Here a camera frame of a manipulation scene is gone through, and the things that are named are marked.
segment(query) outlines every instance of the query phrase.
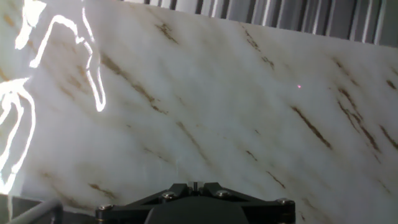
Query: black mount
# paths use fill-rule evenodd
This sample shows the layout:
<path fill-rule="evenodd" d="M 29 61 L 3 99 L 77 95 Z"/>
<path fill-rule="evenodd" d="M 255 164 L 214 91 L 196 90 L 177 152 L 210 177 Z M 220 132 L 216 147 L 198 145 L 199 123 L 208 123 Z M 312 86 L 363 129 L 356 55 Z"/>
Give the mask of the black mount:
<path fill-rule="evenodd" d="M 263 201 L 223 188 L 219 183 L 173 184 L 124 206 L 103 205 L 95 211 L 100 224 L 246 224 L 295 223 L 295 202 L 289 199 Z"/>

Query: marble slab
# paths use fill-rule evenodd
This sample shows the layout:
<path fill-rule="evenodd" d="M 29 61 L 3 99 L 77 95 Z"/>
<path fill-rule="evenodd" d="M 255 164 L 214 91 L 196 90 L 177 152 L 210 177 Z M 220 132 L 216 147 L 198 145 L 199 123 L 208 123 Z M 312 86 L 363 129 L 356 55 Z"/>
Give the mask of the marble slab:
<path fill-rule="evenodd" d="M 0 1 L 0 193 L 92 210 L 176 182 L 398 220 L 398 50 L 106 0 Z"/>

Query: machine part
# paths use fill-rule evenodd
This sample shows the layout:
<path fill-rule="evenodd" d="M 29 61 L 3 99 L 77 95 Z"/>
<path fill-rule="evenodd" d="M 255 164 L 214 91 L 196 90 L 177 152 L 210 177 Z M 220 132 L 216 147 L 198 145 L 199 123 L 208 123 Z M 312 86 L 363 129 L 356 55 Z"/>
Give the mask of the machine part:
<path fill-rule="evenodd" d="M 100 205 L 98 207 L 99 210 L 105 211 L 105 210 L 110 210 L 113 208 L 114 205 L 108 204 L 108 205 Z"/>
<path fill-rule="evenodd" d="M 294 203 L 294 201 L 287 199 L 287 198 L 280 198 L 276 201 L 279 202 L 281 205 L 290 205 L 290 204 Z"/>
<path fill-rule="evenodd" d="M 44 212 L 48 214 L 51 211 L 56 212 L 55 222 L 47 217 L 40 219 L 37 224 L 295 223 L 295 203 L 291 200 L 282 198 L 274 201 L 263 201 L 224 188 L 219 183 L 192 182 L 190 185 L 194 187 L 189 187 L 187 184 L 173 184 L 167 190 L 128 205 L 99 206 L 95 211 L 95 217 L 63 212 L 62 205 L 57 200 L 32 203 L 28 200 L 18 199 L 18 202 L 23 202 L 19 203 L 20 206 L 21 204 L 25 205 L 22 212 L 28 208 L 31 209 L 12 220 L 11 223 L 34 223 L 33 221 L 37 220 L 36 217 L 40 214 L 44 214 Z M 0 203 L 7 204 L 6 200 L 7 196 L 0 195 Z"/>
<path fill-rule="evenodd" d="M 164 192 L 162 197 L 166 200 L 173 200 L 177 198 L 177 195 L 174 192 Z"/>

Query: black metal bracket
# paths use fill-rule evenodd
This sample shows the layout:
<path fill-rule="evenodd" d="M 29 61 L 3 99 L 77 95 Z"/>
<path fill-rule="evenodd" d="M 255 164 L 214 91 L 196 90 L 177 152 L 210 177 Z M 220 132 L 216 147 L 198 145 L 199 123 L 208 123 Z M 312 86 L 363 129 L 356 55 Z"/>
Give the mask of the black metal bracket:
<path fill-rule="evenodd" d="M 95 211 L 98 223 L 145 223 L 153 208 L 187 197 L 208 197 L 231 202 L 242 208 L 249 223 L 295 223 L 295 202 L 288 199 L 263 201 L 222 187 L 219 183 L 205 183 L 198 188 L 187 184 L 173 184 L 168 190 L 129 205 L 101 207 Z"/>

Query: bolt head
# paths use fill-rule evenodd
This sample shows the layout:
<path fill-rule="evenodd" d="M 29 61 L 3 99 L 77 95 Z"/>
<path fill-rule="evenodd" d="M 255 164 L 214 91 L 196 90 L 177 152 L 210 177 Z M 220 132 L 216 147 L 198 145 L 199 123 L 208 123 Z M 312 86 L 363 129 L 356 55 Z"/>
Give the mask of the bolt head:
<path fill-rule="evenodd" d="M 105 211 L 105 210 L 112 209 L 113 206 L 114 206 L 114 205 L 111 205 L 111 204 L 108 204 L 108 205 L 100 205 L 100 206 L 98 207 L 98 209 L 101 210 L 101 211 Z"/>
<path fill-rule="evenodd" d="M 287 198 L 280 198 L 276 201 L 279 202 L 281 205 L 291 205 L 294 203 L 294 201 L 287 199 Z"/>
<path fill-rule="evenodd" d="M 231 195 L 227 190 L 217 190 L 216 192 L 217 197 L 219 198 L 225 198 Z"/>
<path fill-rule="evenodd" d="M 164 192 L 162 194 L 162 197 L 166 200 L 171 200 L 177 197 L 177 195 L 174 192 Z"/>

